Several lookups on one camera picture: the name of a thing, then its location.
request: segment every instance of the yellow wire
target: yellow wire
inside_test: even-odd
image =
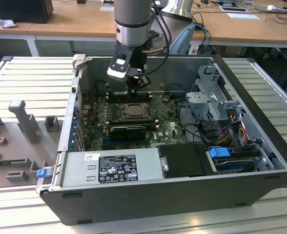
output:
[[[223,139],[221,139],[219,142],[217,142],[217,145],[223,143],[224,141],[226,141],[227,139],[230,138],[230,134],[228,134],[226,137],[224,137]]]

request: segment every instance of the computer case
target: computer case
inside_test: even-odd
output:
[[[51,0],[0,0],[0,19],[47,23],[54,8]]]

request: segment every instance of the metal bracket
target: metal bracket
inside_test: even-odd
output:
[[[87,60],[88,59],[86,57],[86,54],[74,55],[73,61],[72,61],[73,70],[77,71],[77,70],[85,67]]]

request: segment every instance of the motherboard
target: motherboard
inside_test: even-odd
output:
[[[154,148],[187,143],[179,100],[162,94],[92,97],[82,107],[87,150]]]

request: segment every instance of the floor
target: floor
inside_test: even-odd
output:
[[[111,55],[115,48],[114,42],[76,41],[74,44],[76,52],[72,53],[68,41],[41,40],[37,42],[41,56],[73,56],[77,53]],[[238,50],[236,46],[228,46],[224,57],[236,58]],[[264,53],[265,48],[249,48],[246,57],[254,58],[279,85],[283,85],[287,77],[287,60],[279,56],[277,49],[272,50],[269,59],[263,59]],[[3,56],[31,56],[31,53],[24,40],[0,39],[0,60]]]

